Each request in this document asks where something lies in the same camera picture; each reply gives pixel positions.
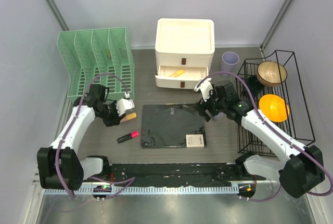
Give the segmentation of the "orange highlighter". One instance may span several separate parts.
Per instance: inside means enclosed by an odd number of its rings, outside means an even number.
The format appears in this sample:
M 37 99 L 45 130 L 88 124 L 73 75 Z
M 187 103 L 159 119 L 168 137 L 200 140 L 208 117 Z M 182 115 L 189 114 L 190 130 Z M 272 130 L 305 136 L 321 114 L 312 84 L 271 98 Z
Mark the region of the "orange highlighter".
M 137 114 L 136 113 L 131 113 L 129 115 L 126 115 L 120 122 L 124 123 L 126 121 L 133 120 L 135 118 L 137 118 Z

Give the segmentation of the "black pink highlighter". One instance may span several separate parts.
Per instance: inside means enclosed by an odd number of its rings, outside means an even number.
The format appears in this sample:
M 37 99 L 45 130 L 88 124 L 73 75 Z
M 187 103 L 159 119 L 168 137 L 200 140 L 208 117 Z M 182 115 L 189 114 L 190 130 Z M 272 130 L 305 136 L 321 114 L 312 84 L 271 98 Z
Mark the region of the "black pink highlighter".
M 117 139 L 117 143 L 123 143 L 125 141 L 131 140 L 131 139 L 136 138 L 138 136 L 139 136 L 139 132 L 138 131 L 134 131 L 134 132 L 126 134 L 126 135 L 124 135 L 122 137 L 119 137 Z

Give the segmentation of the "white drawer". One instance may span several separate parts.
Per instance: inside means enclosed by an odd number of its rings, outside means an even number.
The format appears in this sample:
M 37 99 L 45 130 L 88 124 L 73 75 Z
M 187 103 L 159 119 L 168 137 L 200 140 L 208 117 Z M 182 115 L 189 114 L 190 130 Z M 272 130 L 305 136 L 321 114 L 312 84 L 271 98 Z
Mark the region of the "white drawer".
M 183 69 L 179 77 L 169 77 L 172 73 Z M 161 88 L 194 89 L 195 85 L 209 75 L 208 67 L 172 67 L 158 65 L 155 76 L 156 85 Z
M 213 59 L 212 54 L 176 54 L 156 51 L 157 65 L 173 67 L 210 67 Z

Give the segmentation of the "yellow highlighter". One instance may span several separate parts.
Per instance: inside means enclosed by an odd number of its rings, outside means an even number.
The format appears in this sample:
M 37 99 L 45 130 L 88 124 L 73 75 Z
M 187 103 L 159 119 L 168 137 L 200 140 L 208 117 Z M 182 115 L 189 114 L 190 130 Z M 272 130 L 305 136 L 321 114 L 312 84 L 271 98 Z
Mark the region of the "yellow highlighter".
M 180 69 L 174 73 L 172 73 L 171 75 L 169 75 L 169 77 L 179 77 L 180 75 L 184 74 L 185 71 L 183 69 Z

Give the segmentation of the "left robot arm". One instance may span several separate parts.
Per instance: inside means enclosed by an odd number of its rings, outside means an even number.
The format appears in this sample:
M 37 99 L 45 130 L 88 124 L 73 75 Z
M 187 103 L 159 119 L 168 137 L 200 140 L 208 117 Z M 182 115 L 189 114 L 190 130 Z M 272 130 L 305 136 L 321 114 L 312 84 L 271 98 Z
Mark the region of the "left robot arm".
M 124 115 L 117 112 L 117 102 L 106 104 L 109 89 L 93 84 L 81 107 L 78 97 L 72 114 L 57 139 L 48 147 L 37 152 L 40 184 L 43 189 L 78 190 L 84 180 L 94 176 L 104 182 L 110 178 L 111 169 L 105 156 L 92 155 L 80 161 L 76 152 L 90 124 L 100 118 L 107 127 L 120 124 Z

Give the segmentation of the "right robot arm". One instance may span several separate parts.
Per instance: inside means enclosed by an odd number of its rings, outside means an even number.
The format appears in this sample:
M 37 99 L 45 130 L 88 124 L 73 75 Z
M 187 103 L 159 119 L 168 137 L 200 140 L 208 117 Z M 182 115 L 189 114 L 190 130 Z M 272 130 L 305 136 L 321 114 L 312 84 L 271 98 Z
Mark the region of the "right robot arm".
M 252 175 L 279 182 L 292 197 L 299 198 L 325 180 L 323 156 L 316 146 L 306 147 L 273 124 L 250 99 L 241 100 L 231 82 L 214 86 L 200 81 L 194 91 L 202 98 L 195 104 L 205 121 L 223 113 L 228 119 L 258 137 L 277 156 L 270 160 L 248 153 L 238 159 L 235 174 L 246 180 Z

